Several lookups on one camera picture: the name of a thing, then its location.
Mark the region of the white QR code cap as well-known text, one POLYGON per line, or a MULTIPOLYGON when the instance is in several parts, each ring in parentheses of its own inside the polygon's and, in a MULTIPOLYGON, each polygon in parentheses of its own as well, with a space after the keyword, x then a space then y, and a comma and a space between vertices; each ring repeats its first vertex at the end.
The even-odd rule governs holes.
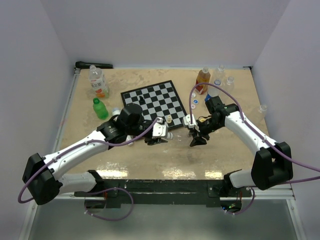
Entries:
POLYGON ((171 132, 169 132, 169 133, 167 134, 166 138, 167 138, 168 140, 172 140, 172 139, 173 139, 173 134, 172 134, 171 132))

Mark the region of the clear crushed plastic bottle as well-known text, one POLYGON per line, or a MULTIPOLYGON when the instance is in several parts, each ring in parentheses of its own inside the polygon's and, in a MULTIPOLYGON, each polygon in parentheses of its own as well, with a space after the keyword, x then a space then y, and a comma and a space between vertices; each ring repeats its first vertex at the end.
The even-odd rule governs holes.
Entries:
POLYGON ((252 113, 252 123, 258 125, 265 118, 267 110, 268 106, 266 104, 256 107, 252 113))

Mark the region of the green plastic bottle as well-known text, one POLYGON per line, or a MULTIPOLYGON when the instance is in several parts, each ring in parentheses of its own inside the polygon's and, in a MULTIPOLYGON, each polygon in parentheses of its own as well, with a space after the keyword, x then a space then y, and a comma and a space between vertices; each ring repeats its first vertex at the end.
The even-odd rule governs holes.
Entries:
POLYGON ((99 98, 95 97, 93 100, 93 110, 96 113, 97 117, 101 120, 106 120, 109 116, 109 112, 105 104, 100 101, 99 98))

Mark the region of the orange label tea bottle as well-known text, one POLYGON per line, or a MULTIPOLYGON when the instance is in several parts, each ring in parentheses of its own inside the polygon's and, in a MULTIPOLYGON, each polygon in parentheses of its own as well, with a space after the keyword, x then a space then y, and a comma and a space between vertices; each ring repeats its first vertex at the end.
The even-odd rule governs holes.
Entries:
POLYGON ((88 80, 97 98, 109 97, 109 86, 101 68, 92 64, 89 67, 88 80))

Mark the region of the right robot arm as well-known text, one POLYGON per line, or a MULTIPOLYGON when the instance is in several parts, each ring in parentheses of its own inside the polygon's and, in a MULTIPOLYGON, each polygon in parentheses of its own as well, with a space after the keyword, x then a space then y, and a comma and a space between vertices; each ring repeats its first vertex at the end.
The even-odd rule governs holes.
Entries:
POLYGON ((206 145, 213 133, 223 127, 232 131, 254 156, 250 170, 236 170, 223 177, 223 192, 235 196, 243 187, 267 190, 293 178, 291 148, 286 142, 278 143, 248 121, 239 106, 225 105, 216 96, 205 103, 209 118, 201 122, 193 114, 183 118, 183 125, 192 136, 191 147, 206 145))

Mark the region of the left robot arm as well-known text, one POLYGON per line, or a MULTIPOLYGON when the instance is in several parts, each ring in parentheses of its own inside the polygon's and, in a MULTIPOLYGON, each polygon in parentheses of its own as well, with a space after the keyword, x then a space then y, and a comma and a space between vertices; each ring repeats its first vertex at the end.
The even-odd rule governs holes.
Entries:
POLYGON ((112 117, 78 142, 46 156, 31 155, 22 181, 38 205, 69 192, 85 192, 99 196, 104 190, 102 178, 94 170, 69 174, 69 170, 87 159, 114 147, 129 145, 143 138, 149 146, 166 143, 173 138, 163 116, 144 119, 142 107, 130 103, 115 110, 112 117))

